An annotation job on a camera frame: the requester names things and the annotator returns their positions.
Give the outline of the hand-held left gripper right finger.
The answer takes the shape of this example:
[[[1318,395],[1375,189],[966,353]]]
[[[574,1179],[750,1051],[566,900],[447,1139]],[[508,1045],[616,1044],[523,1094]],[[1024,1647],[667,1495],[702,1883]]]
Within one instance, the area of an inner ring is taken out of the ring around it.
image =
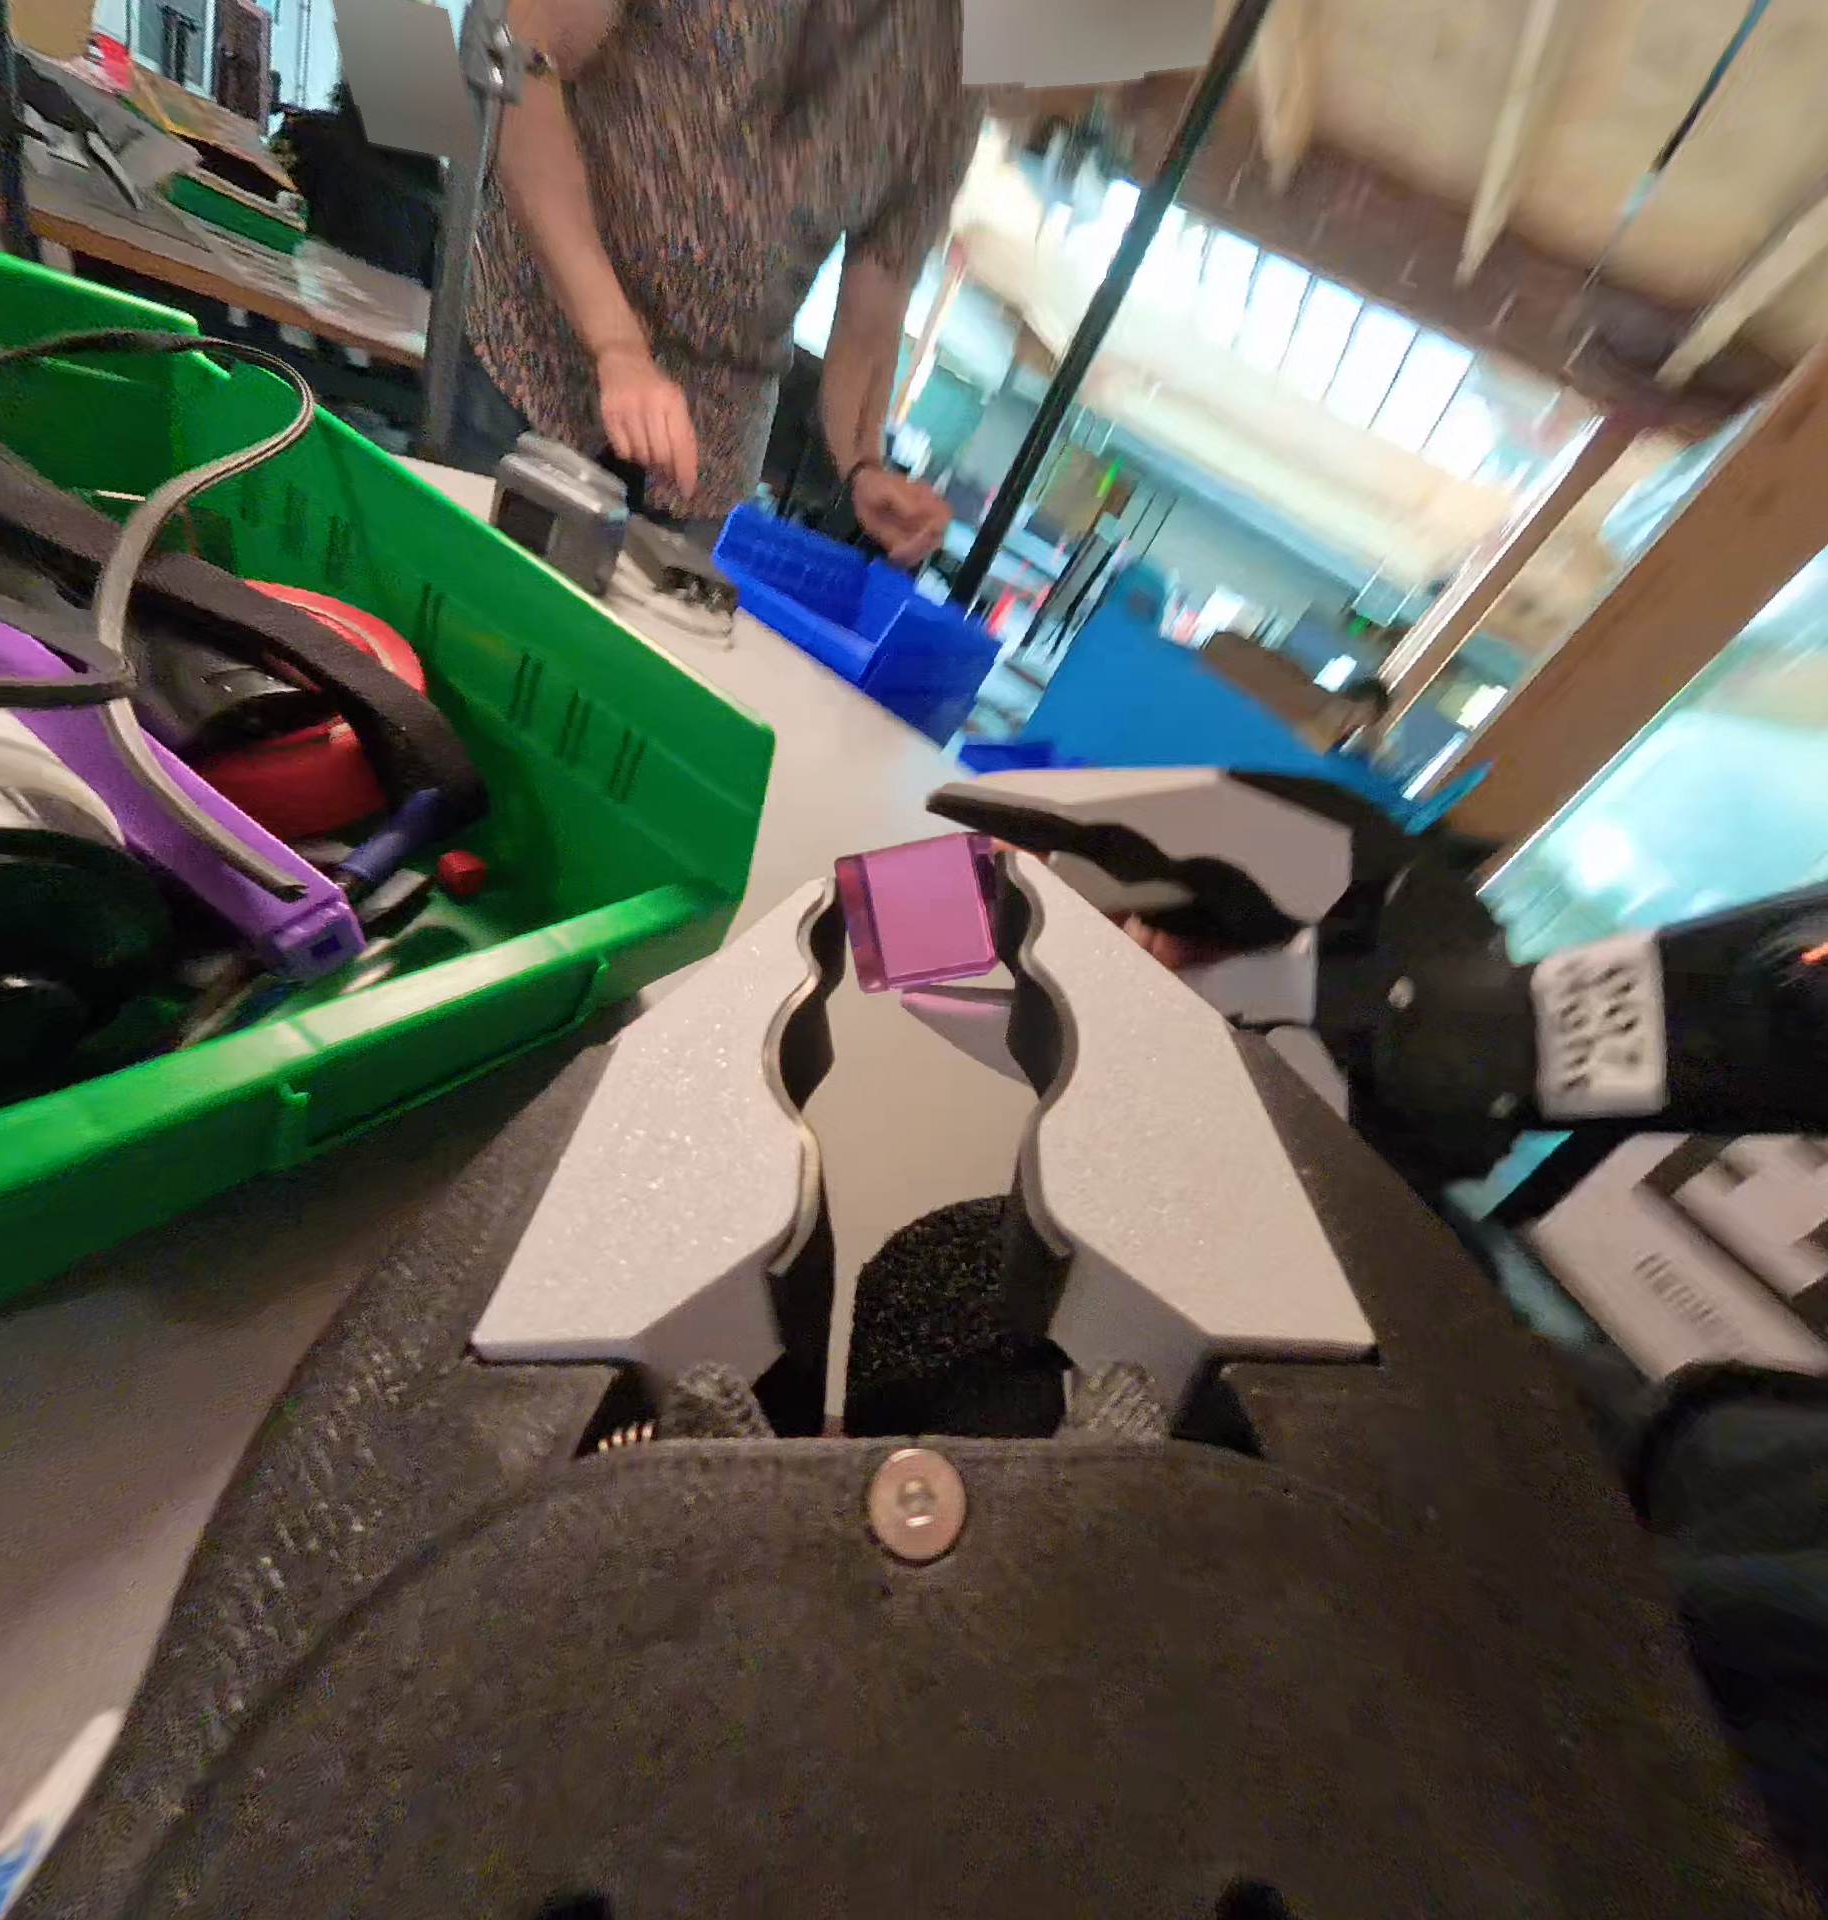
[[[999,854],[1005,1041],[1037,1092],[1003,1301],[1171,1416],[1222,1363],[1373,1363],[1378,1337],[1227,1020],[1035,854]]]

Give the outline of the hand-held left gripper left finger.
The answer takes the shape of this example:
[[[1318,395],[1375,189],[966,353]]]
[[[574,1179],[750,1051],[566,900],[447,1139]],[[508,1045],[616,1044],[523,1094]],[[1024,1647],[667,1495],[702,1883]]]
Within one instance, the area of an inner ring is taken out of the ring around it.
[[[837,885],[811,878],[614,1036],[472,1357],[614,1364],[656,1403],[720,1364],[781,1434],[825,1434],[834,1240],[805,1100],[844,951]]]

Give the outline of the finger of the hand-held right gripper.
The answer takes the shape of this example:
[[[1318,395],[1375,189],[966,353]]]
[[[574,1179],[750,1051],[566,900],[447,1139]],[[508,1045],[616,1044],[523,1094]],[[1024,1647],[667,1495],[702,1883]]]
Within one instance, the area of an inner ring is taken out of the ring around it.
[[[1199,945],[1285,945],[1352,880],[1352,831],[1207,764],[944,780],[928,811],[1030,853],[1116,920]]]
[[[1236,1027],[1315,1032],[1318,940],[1291,937],[1279,946],[1234,951],[1179,968],[1179,978]]]

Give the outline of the purple transparent cube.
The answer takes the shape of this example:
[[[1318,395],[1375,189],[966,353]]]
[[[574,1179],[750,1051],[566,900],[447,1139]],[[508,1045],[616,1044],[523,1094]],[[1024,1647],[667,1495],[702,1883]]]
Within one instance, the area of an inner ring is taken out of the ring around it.
[[[925,990],[994,970],[994,850],[951,833],[844,854],[834,878],[861,992]]]

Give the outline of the green plastic bin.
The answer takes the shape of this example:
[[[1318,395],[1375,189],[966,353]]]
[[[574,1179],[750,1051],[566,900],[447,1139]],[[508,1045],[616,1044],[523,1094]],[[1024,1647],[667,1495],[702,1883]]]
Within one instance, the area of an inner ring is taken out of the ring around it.
[[[410,644],[485,780],[485,878],[352,986],[1,1110],[0,1308],[581,1030],[716,948],[750,878],[770,728],[342,421],[193,525]]]

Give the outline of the person's right forearm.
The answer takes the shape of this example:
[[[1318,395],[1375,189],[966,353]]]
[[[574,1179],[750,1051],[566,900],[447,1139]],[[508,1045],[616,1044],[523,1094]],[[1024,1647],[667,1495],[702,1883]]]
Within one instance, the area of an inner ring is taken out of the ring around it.
[[[1828,1916],[1828,1376],[1688,1366],[1647,1395],[1621,1465],[1725,1733]]]

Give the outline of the blue plastic bin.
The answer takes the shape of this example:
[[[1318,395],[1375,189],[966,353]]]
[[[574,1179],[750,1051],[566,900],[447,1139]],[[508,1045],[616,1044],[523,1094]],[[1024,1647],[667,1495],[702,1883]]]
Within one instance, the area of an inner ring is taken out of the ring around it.
[[[721,523],[710,563],[758,623],[941,747],[1000,653],[982,620],[914,576],[758,506]]]

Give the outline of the purple plastic tool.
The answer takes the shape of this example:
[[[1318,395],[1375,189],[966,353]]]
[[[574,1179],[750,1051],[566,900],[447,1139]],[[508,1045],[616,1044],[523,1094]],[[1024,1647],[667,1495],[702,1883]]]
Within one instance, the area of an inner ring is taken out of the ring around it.
[[[175,895],[199,900],[237,946],[288,976],[358,953],[340,888],[151,744],[113,690],[108,669],[74,667],[0,617],[0,777],[88,797],[157,877],[170,923]]]

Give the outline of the black round lamp stand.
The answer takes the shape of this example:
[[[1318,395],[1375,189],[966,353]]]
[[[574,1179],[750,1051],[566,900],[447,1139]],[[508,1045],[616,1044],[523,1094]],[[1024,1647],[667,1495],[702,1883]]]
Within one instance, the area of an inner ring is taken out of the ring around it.
[[[1110,257],[1090,301],[1084,307],[1067,350],[1053,363],[1045,396],[1041,399],[1017,452],[1005,468],[999,488],[991,492],[971,550],[953,569],[948,603],[960,611],[972,611],[991,563],[999,560],[1003,542],[1015,527],[1024,498],[1041,473],[1048,452],[1057,444],[1062,420],[1119,320],[1120,307],[1131,292],[1168,208],[1176,202],[1193,159],[1207,144],[1214,118],[1222,114],[1234,83],[1252,65],[1255,46],[1261,40],[1261,29],[1276,8],[1275,1],[1238,1],[1222,25],[1212,43],[1210,60],[1201,66],[1197,82],[1191,83],[1182,114],[1168,135],[1152,180],[1139,189],[1138,204],[1122,230],[1119,249]]]

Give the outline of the red round tool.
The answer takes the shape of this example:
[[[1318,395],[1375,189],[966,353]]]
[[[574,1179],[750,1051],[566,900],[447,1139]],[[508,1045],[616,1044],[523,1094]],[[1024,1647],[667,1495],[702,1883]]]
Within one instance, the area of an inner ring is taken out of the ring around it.
[[[251,581],[251,587],[301,609],[427,693],[419,655],[387,621],[305,587],[269,581]],[[305,726],[279,725],[274,732],[237,734],[219,747],[197,749],[193,764],[219,794],[288,845],[340,838],[355,824],[382,819],[389,805],[367,747],[338,714]]]

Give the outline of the grey metal device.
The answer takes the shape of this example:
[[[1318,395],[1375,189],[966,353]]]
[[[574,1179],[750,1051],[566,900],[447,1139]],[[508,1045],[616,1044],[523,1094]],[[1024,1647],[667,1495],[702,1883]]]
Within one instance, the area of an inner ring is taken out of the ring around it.
[[[590,596],[610,590],[630,518],[622,479],[553,436],[521,432],[495,466],[490,523]]]
[[[662,611],[689,637],[729,650],[735,642],[739,590],[710,563],[705,543],[685,533],[632,518],[622,536],[614,590]]]

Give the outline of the white cylinder with black cap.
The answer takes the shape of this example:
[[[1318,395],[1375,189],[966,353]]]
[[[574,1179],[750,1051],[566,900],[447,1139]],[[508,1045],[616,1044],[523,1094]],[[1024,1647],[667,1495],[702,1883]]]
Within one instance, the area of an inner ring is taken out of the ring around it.
[[[88,797],[0,777],[0,1108],[135,1065],[178,1018],[157,877]]]

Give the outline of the white card with blue print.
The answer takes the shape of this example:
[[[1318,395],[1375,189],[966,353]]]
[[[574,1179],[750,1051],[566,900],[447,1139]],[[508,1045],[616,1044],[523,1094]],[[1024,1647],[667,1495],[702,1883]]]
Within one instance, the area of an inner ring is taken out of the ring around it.
[[[15,1912],[119,1739],[123,1709],[91,1716],[0,1830],[0,1918]]]

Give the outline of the silver metal stand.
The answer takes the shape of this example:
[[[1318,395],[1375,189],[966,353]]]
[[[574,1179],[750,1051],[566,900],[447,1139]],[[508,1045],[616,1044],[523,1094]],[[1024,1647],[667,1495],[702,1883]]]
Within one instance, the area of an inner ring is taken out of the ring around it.
[[[467,1],[454,52],[435,58],[433,152],[443,165],[435,281],[419,375],[417,457],[450,457],[467,338],[469,264],[504,112],[523,92],[525,43],[508,1]]]

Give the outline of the wooden workbench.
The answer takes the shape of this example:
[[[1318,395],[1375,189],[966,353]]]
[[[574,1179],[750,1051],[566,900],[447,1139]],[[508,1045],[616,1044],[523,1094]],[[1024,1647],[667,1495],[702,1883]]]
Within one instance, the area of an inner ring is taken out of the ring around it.
[[[317,235],[259,5],[0,5],[0,249],[419,370],[431,293]]]

